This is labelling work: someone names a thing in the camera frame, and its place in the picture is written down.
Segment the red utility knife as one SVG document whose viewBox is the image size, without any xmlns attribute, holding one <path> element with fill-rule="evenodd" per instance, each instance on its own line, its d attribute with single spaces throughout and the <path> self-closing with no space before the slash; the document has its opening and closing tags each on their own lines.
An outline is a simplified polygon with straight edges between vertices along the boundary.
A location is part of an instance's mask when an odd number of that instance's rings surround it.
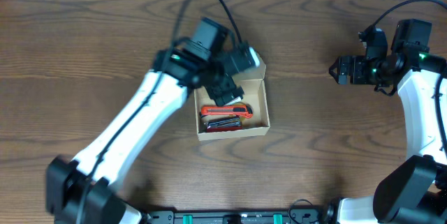
<svg viewBox="0 0 447 224">
<path fill-rule="evenodd" d="M 250 119 L 253 117 L 253 110 L 247 105 L 229 105 L 229 106 L 203 106 L 199 112 L 201 117 L 216 115 L 235 115 Z"/>
</svg>

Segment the cardboard box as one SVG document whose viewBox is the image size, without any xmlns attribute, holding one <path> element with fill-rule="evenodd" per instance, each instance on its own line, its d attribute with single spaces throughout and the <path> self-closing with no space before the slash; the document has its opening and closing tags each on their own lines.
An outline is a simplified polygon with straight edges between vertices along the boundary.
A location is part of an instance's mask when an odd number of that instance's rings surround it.
<svg viewBox="0 0 447 224">
<path fill-rule="evenodd" d="M 215 105 L 209 98 L 206 89 L 200 88 L 194 91 L 196 109 L 196 133 L 199 141 L 220 140 L 237 137 L 254 137 L 265 135 L 270 129 L 270 117 L 268 113 L 267 96 L 265 92 L 266 65 L 258 55 L 260 66 L 252 68 L 233 76 L 237 86 L 242 87 L 244 95 L 240 104 L 248 105 L 253 111 L 253 117 L 242 120 L 242 128 L 223 132 L 207 132 L 206 124 L 209 120 L 226 117 L 226 115 L 206 116 L 199 115 L 203 106 Z"/>
</svg>

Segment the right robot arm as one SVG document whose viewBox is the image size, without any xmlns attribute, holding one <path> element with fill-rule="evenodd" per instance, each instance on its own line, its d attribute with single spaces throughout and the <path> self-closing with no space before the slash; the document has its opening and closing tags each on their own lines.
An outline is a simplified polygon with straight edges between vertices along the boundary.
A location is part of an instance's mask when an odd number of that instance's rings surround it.
<svg viewBox="0 0 447 224">
<path fill-rule="evenodd" d="M 338 84 L 372 85 L 397 94 L 404 110 L 406 160 L 372 196 L 328 205 L 324 223 L 446 222 L 446 60 L 430 54 L 432 25 L 401 20 L 391 44 L 372 27 L 359 34 L 360 56 L 340 56 L 329 67 Z"/>
</svg>

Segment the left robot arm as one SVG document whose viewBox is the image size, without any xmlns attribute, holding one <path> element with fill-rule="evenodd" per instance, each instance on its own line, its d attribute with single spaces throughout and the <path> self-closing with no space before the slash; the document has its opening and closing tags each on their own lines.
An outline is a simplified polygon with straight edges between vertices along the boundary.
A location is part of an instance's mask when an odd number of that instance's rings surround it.
<svg viewBox="0 0 447 224">
<path fill-rule="evenodd" d="M 45 174 L 45 208 L 56 223 L 149 223 L 152 216 L 117 192 L 157 130 L 198 88 L 217 105 L 241 100 L 233 77 L 260 64 L 246 42 L 203 18 L 192 37 L 173 38 L 158 52 L 138 90 L 106 129 L 72 160 L 55 158 Z"/>
</svg>

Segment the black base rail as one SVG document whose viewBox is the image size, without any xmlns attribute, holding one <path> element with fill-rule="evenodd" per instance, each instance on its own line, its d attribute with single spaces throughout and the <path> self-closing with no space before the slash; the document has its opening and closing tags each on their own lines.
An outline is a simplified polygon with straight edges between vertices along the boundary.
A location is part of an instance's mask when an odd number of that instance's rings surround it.
<svg viewBox="0 0 447 224">
<path fill-rule="evenodd" d="M 332 223 L 318 207 L 274 211 L 152 211 L 144 224 L 322 224 Z"/>
</svg>

